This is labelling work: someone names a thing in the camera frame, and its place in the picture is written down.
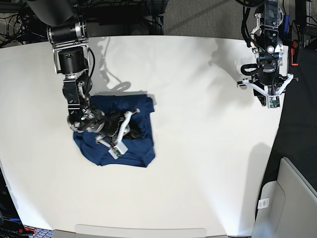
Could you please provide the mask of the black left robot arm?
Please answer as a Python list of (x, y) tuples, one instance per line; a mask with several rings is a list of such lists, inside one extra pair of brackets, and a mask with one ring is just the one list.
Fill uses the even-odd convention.
[(251, 87), (254, 96), (265, 106), (269, 99), (277, 101), (287, 85), (296, 79), (291, 73), (279, 72), (284, 54), (280, 38), (284, 14), (276, 0), (238, 0), (237, 3), (243, 7), (243, 39), (256, 58), (255, 63), (241, 66), (241, 73), (250, 79), (238, 82), (238, 86)]

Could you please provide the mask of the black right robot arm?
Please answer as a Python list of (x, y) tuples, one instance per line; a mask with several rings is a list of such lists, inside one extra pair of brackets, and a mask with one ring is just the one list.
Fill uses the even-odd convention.
[(64, 75), (63, 95), (68, 103), (67, 121), (74, 132), (97, 134), (96, 142), (104, 138), (117, 146), (124, 137), (137, 139), (142, 133), (131, 122), (140, 110), (104, 113), (92, 106), (90, 90), (96, 60), (89, 48), (86, 22), (68, 0), (29, 0), (27, 5), (47, 25), (48, 40), (53, 48), (54, 67)]

